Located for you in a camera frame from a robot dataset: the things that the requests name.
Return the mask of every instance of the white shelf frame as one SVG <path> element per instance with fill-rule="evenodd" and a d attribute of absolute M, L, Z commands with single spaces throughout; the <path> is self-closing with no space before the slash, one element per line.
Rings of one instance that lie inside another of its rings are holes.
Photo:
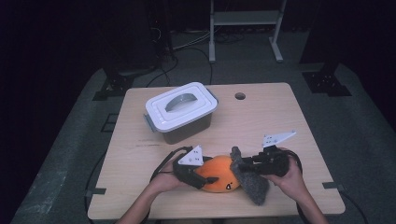
<path fill-rule="evenodd" d="M 280 25 L 283 20 L 287 0 L 282 0 L 279 10 L 267 11 L 230 11 L 216 12 L 214 10 L 214 1 L 210 1 L 210 38 L 209 38 L 209 61 L 216 61 L 215 50 L 215 26 L 218 25 L 263 25 L 274 24 L 274 36 L 269 37 L 271 48 L 278 63 L 283 62 L 282 54 L 277 46 L 277 38 L 280 31 Z"/>

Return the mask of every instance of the gray carpet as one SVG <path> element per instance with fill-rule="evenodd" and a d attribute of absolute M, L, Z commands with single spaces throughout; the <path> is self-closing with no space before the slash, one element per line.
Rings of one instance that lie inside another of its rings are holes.
<path fill-rule="evenodd" d="M 217 61 L 211 64 L 211 83 L 289 83 L 334 181 L 346 188 L 347 195 L 361 207 L 370 223 L 394 223 L 395 132 L 364 91 L 356 74 L 343 65 L 338 66 L 335 75 L 352 96 L 311 93 L 302 72 L 318 70 L 320 64 L 299 64 L 308 33 L 280 33 L 278 44 L 283 63 L 276 62 L 268 42 L 269 35 L 250 34 L 231 45 L 217 44 Z M 196 37 L 173 35 L 173 42 L 178 46 Z M 209 84 L 210 64 L 197 50 L 207 54 L 207 41 L 193 47 L 195 49 L 176 52 L 178 64 L 168 72 L 171 86 L 192 81 Z M 168 70 L 175 63 L 167 57 L 163 69 Z M 157 70 L 136 78 L 133 87 L 146 87 L 161 72 Z M 92 100 L 105 80 L 103 70 L 92 75 L 12 223 L 89 223 L 84 206 L 85 188 L 87 183 L 89 189 L 94 188 L 102 165 L 100 159 L 111 138 L 111 133 L 101 132 L 103 125 L 109 114 L 119 113 L 122 104 L 122 97 Z M 150 87 L 166 85 L 165 76 L 161 76 Z M 111 130 L 112 126 L 109 123 L 105 129 Z M 346 198 L 344 201 L 345 213 L 329 216 L 330 222 L 363 223 L 357 208 Z M 298 217 L 282 217 L 280 223 L 303 222 Z"/>

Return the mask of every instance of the gray fabric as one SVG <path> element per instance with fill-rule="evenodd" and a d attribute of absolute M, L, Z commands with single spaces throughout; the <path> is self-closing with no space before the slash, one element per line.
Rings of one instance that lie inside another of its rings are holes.
<path fill-rule="evenodd" d="M 268 180 L 254 172 L 241 172 L 239 170 L 239 164 L 245 162 L 242 160 L 241 151 L 238 147 L 233 147 L 230 156 L 233 159 L 231 170 L 238 179 L 245 193 L 255 204 L 263 205 L 265 195 L 269 189 Z"/>

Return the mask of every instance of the dark background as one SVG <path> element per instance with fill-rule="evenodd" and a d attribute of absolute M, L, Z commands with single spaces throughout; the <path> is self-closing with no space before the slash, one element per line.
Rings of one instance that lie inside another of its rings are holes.
<path fill-rule="evenodd" d="M 235 10 L 262 6 L 216 2 Z M 208 29 L 209 1 L 169 0 L 169 7 L 171 30 Z M 272 7 L 276 1 L 262 6 Z M 282 30 L 311 28 L 301 63 L 337 57 L 396 129 L 394 9 L 384 0 L 289 0 Z M 149 27 L 164 29 L 164 17 L 161 0 L 7 0 L 0 10 L 0 223 L 8 223 L 91 75 L 104 60 L 155 66 L 163 40 L 153 45 Z"/>

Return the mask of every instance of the orange object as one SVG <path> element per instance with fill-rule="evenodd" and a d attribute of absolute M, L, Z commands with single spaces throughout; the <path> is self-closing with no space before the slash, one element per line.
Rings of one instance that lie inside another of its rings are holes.
<path fill-rule="evenodd" d="M 222 193 L 229 192 L 239 187 L 239 182 L 231 170 L 231 157 L 216 156 L 213 159 L 204 162 L 204 165 L 195 169 L 195 173 L 204 177 L 218 177 L 219 179 L 213 184 L 205 184 L 202 189 Z"/>

